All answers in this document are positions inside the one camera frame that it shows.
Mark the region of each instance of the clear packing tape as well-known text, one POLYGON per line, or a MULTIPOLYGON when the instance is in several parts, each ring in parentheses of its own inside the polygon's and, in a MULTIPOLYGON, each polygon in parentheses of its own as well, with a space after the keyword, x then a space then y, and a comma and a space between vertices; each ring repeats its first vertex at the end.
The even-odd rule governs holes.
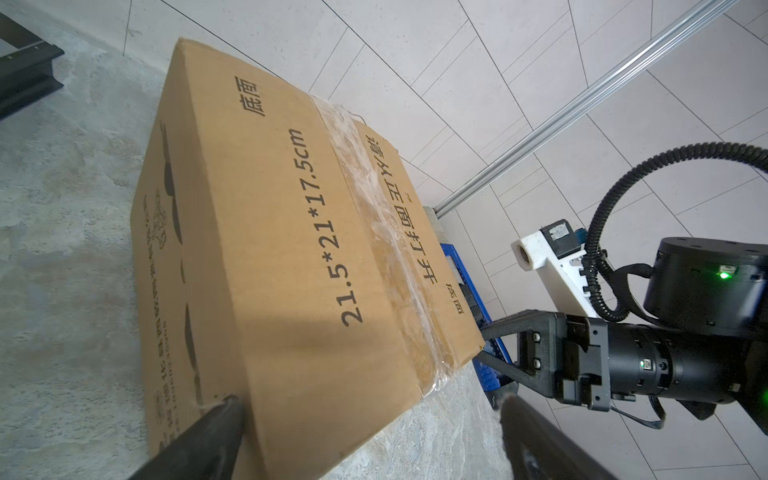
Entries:
POLYGON ((438 321, 438 311, 422 282, 399 218, 384 194, 381 175, 373 166, 352 115, 339 105, 316 97, 313 100, 358 215, 367 229, 422 396, 427 396, 440 390, 456 368, 452 344, 438 321))

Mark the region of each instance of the brown cardboard box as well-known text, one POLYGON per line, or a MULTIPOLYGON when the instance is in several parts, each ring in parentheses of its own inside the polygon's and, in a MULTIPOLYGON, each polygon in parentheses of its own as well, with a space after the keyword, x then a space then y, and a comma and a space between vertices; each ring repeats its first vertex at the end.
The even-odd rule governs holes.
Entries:
POLYGON ((193 41, 131 230, 153 454, 234 394, 236 477, 316 478, 483 345, 397 151, 193 41))

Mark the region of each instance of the metal rail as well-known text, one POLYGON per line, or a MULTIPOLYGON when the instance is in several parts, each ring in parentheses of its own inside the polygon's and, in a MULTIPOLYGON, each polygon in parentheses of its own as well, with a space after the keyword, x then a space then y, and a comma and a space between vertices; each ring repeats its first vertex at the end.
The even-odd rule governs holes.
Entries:
POLYGON ((491 162, 470 181, 449 195, 435 208, 437 218, 450 214, 456 207, 469 200, 492 181, 514 167, 534 150, 565 130, 600 102, 645 71, 659 58, 677 47, 687 38, 707 26, 721 13, 739 0, 703 0, 680 17, 673 25, 652 38, 647 44, 607 73, 599 81, 552 115, 512 148, 491 162))

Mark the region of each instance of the black aluminum profile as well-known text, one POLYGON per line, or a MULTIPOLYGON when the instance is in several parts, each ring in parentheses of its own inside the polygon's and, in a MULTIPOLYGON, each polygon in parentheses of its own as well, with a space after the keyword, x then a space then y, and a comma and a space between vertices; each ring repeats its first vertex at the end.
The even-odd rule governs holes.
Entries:
POLYGON ((0 13, 0 40, 15 51, 0 57, 0 120, 57 91, 52 61, 64 54, 56 45, 0 13))

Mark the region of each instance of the stone textured surface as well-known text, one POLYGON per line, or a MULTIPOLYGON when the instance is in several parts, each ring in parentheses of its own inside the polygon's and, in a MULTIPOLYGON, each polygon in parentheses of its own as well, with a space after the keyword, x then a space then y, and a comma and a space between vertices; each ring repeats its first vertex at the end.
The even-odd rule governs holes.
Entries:
MULTIPOLYGON (((0 121, 0 478, 127 478, 147 460, 128 215, 163 75, 41 12, 59 92, 0 121)), ((327 478, 511 478, 471 366, 327 478)))

